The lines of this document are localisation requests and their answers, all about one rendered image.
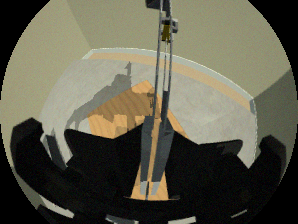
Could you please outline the light brown wooden board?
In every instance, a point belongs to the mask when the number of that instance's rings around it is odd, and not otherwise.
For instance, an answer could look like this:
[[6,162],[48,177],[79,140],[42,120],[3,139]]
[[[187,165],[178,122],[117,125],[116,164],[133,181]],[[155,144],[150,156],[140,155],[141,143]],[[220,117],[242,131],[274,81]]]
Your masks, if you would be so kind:
[[[145,116],[153,115],[153,100],[154,100],[154,88],[148,80],[141,81],[134,87],[126,89],[121,92],[120,95],[112,97],[112,99],[106,101],[101,107],[93,109],[89,113],[88,121],[90,125],[90,132],[94,136],[114,137],[122,136],[124,133],[130,131],[130,129],[138,127],[138,125],[144,123]],[[161,107],[162,97],[160,93],[157,93],[156,100],[156,115],[154,115],[154,128],[152,131],[152,151],[150,151],[150,163],[148,171],[148,179],[146,184],[149,183],[149,197],[148,201],[156,200],[168,200],[168,190],[166,190],[166,177],[165,173],[161,177],[160,186],[156,190],[156,196],[150,196],[153,189],[152,171],[154,156],[156,156],[157,143],[158,143],[158,131],[160,131],[161,123]],[[169,123],[172,125],[174,131],[184,135],[188,139],[184,129],[182,129],[180,123],[178,123],[176,117],[172,112],[168,112]],[[140,167],[138,167],[137,180],[134,181],[134,188],[132,196],[129,198],[137,198],[137,200],[145,200],[145,194],[140,194]]]

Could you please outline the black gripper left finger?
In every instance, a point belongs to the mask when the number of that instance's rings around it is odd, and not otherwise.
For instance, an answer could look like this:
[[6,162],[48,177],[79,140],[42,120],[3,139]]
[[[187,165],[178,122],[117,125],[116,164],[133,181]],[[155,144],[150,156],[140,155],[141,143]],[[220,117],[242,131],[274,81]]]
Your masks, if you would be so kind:
[[130,197],[141,163],[142,124],[130,129],[122,136],[114,137],[114,139],[94,136],[92,133],[82,133],[74,131],[74,129],[65,129],[64,139],[67,141],[72,155],[113,168],[118,183],[124,190],[122,197]]

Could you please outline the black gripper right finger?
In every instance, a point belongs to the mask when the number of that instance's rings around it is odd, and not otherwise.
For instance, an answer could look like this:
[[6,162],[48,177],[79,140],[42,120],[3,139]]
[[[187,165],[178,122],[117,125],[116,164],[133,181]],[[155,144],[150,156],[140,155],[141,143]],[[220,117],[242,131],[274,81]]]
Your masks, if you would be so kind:
[[182,189],[194,179],[202,165],[208,161],[225,159],[238,155],[242,149],[242,140],[220,141],[220,143],[196,144],[174,131],[170,145],[168,163],[166,163],[166,190],[169,200],[177,200]]

